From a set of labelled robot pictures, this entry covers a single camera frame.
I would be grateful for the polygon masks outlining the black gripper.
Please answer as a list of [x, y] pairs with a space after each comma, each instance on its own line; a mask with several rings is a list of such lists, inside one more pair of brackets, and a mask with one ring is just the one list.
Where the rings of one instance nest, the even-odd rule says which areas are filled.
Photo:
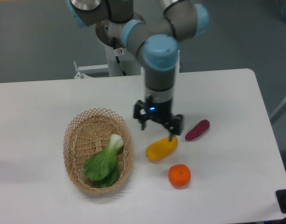
[[173, 137], [181, 135], [183, 131], [183, 115], [172, 115], [172, 99], [165, 102], [155, 102], [152, 95], [146, 97], [146, 102], [138, 100], [134, 105], [133, 118], [141, 124], [141, 130], [145, 130], [146, 121], [152, 120], [162, 124], [169, 131], [169, 141]]

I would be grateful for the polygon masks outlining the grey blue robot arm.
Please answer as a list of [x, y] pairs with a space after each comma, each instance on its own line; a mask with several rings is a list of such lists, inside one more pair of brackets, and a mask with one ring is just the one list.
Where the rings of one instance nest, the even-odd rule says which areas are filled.
[[183, 116], [172, 114], [174, 78], [179, 70], [179, 46], [204, 33], [209, 14], [202, 4], [188, 0], [161, 0], [163, 17], [147, 24], [136, 17], [131, 0], [69, 0], [67, 6], [81, 27], [96, 25], [103, 44], [125, 49], [144, 68], [145, 101], [134, 105], [133, 117], [142, 128], [151, 120], [170, 136], [180, 135]]

